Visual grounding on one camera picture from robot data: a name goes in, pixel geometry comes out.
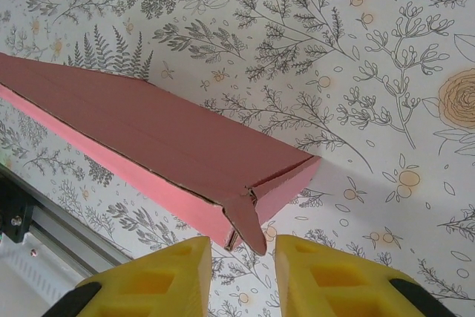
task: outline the cardboard box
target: cardboard box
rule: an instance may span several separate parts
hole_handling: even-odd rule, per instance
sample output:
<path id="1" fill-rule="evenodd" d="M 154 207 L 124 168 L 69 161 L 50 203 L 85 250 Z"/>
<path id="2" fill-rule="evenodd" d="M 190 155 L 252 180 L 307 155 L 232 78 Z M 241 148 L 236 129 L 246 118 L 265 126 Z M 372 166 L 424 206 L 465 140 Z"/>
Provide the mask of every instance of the cardboard box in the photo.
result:
<path id="1" fill-rule="evenodd" d="M 265 254 L 261 224 L 319 165 L 140 79 L 2 53 L 0 68 L 1 98 L 229 250 Z"/>

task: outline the botanical print background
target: botanical print background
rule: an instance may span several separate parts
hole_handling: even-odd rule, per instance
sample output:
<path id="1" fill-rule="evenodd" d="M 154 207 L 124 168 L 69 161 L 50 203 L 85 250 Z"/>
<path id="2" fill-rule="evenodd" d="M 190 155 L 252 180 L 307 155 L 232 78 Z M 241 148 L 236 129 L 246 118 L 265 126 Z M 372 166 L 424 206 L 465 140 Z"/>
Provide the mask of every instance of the botanical print background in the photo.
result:
<path id="1" fill-rule="evenodd" d="M 474 315 L 475 0 L 0 4 L 2 52 L 139 77 L 324 158 L 263 226 L 265 257 L 213 247 L 209 317 L 280 315 L 278 233 L 401 269 Z M 127 254 L 197 234 L 9 103 L 0 109 L 2 163 Z"/>

